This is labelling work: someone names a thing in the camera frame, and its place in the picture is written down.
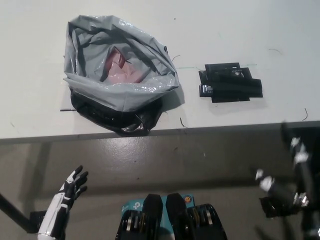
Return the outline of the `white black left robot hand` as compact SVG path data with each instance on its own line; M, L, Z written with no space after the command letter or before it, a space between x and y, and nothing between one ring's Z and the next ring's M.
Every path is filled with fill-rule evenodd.
M87 190L88 172L77 167L54 195L37 233L38 240L64 240L70 211L77 198Z

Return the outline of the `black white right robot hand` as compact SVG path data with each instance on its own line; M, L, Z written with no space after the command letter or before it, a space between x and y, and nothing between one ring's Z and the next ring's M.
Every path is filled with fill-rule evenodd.
M265 174L261 168L255 170L255 182L270 197L282 201L290 208L295 206L299 208L315 208L319 200L319 194L311 170L310 162L312 156L307 151L301 137L297 136L286 122L281 124L280 132L283 143L292 158L292 167L298 191L293 192L282 186L274 177Z

